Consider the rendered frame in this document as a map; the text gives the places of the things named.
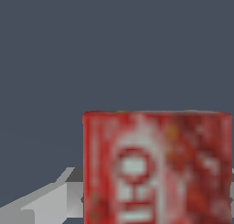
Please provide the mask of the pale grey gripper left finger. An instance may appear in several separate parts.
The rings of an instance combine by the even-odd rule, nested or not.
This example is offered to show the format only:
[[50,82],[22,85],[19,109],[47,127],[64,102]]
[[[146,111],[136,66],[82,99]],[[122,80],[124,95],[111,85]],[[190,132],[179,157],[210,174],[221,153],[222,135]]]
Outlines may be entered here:
[[83,217],[82,167],[67,167],[54,183],[0,208],[0,224],[63,224]]

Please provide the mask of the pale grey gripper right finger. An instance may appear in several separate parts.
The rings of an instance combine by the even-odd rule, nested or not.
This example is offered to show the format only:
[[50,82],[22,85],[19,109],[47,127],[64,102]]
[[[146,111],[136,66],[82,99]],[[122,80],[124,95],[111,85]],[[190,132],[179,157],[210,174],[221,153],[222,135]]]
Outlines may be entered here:
[[230,184],[230,205],[234,202],[234,168],[232,168],[232,181]]

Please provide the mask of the red printed box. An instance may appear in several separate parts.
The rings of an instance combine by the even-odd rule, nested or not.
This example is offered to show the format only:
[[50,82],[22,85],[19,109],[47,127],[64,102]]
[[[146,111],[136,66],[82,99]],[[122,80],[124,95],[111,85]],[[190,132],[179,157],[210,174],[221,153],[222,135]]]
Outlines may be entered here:
[[232,224],[232,116],[82,116],[84,224]]

